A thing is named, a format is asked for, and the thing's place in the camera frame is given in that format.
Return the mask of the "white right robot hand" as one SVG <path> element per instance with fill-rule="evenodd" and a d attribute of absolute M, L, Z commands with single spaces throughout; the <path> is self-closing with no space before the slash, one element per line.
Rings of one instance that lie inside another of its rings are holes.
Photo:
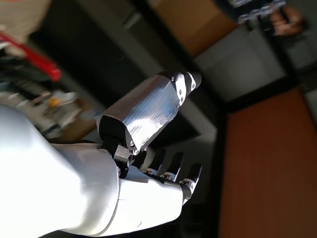
<path fill-rule="evenodd" d="M 132 161 L 175 118 L 201 84 L 198 73 L 161 72 L 144 80 L 97 119 L 102 144 L 49 143 L 18 111 L 0 108 L 0 235 L 39 238 L 54 231 L 105 237 L 179 217 L 202 166 L 177 181 L 183 154 L 159 175 Z"/>

